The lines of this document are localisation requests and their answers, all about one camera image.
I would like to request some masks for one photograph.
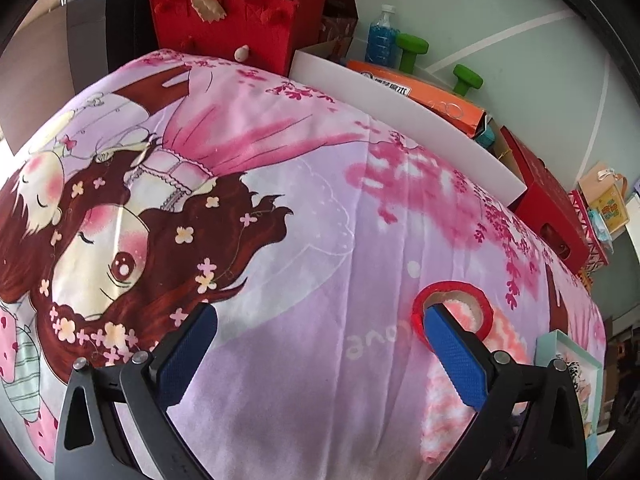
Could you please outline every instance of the white cardboard box side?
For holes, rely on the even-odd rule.
[[[507,167],[455,126],[353,70],[297,50],[289,77],[388,124],[446,160],[504,205],[527,189]]]

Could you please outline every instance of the orange box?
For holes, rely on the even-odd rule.
[[[469,139],[473,139],[487,128],[489,118],[485,110],[437,86],[395,70],[362,61],[348,61],[347,68],[410,97],[453,124]]]

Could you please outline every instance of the white line on wall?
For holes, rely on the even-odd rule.
[[[596,141],[598,130],[600,129],[600,121],[602,120],[602,111],[604,110],[604,101],[607,99],[607,89],[609,89],[609,73],[611,72],[611,56],[607,52],[604,55],[604,76],[602,77],[602,91],[600,92],[600,102],[598,103],[598,111],[596,112],[596,119],[593,121],[593,130],[591,130],[591,137],[587,144],[587,151],[584,153],[584,158],[580,164],[578,174],[575,176],[574,187],[577,186],[580,177],[584,173],[587,167],[587,161],[591,156],[591,150],[593,149],[593,143]]]
[[[526,32],[527,30],[540,27],[541,25],[564,20],[565,18],[572,18],[574,16],[575,13],[571,9],[565,9],[559,10],[558,12],[552,12],[551,14],[546,14],[545,16],[540,16],[539,18],[534,18],[533,20],[520,23],[519,25],[514,25],[513,27],[507,28],[501,32],[496,32],[492,36],[484,38],[484,40],[476,41],[475,43],[466,46],[462,50],[454,52],[450,56],[444,57],[440,61],[429,65],[424,70],[430,73],[437,72],[438,70],[441,70],[451,64],[454,64],[457,61],[460,61],[470,54],[478,52],[479,50],[491,46],[492,44],[498,43],[499,41],[506,40],[507,38],[511,38],[512,36],[516,36],[521,32]]]

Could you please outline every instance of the red and white patterned box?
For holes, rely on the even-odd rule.
[[[578,215],[578,220],[580,221],[584,235],[587,238],[587,245],[589,246],[589,257],[587,262],[584,264],[584,269],[588,273],[595,272],[600,267],[609,265],[607,253],[596,237],[596,233],[593,231],[591,222],[589,222],[587,206],[580,191],[574,189],[569,192],[569,200],[571,200],[571,204],[574,206],[575,212]]]

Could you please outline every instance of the cartoon eye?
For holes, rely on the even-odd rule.
[[[113,277],[119,282],[124,282],[133,272],[136,267],[136,262],[130,253],[123,251],[116,254],[115,258],[111,262],[109,270],[113,274]]]

